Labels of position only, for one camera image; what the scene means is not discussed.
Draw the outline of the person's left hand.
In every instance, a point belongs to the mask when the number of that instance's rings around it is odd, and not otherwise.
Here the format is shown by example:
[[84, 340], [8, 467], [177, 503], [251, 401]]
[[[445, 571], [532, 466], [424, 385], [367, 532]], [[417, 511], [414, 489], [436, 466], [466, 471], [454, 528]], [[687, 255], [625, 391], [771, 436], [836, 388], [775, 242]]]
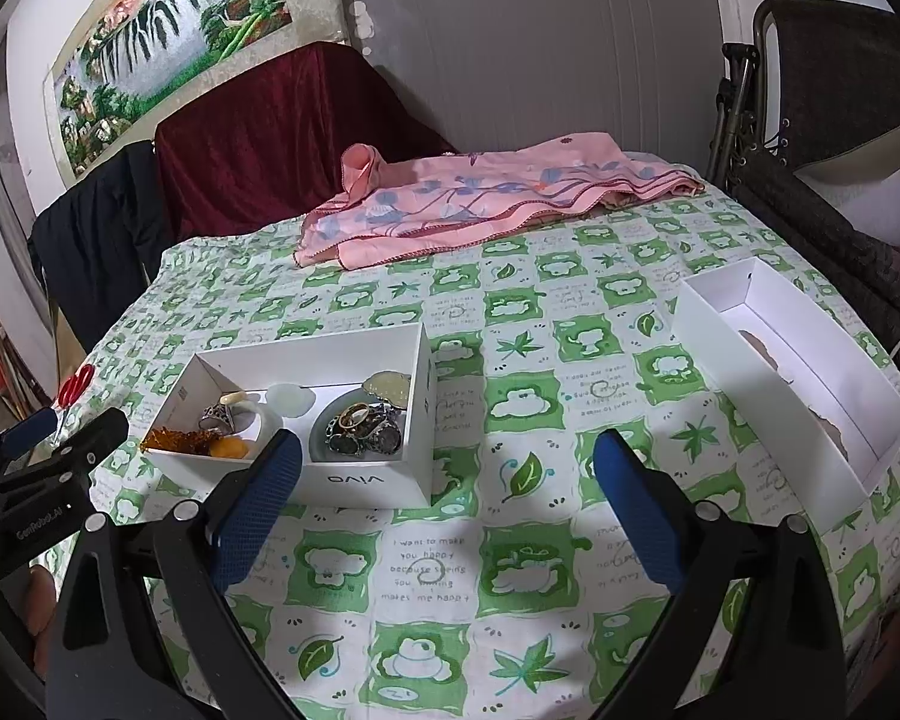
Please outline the person's left hand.
[[38, 678], [48, 674], [50, 634], [56, 611], [55, 581], [43, 566], [30, 567], [29, 585], [23, 597], [23, 622], [35, 639], [34, 670]]

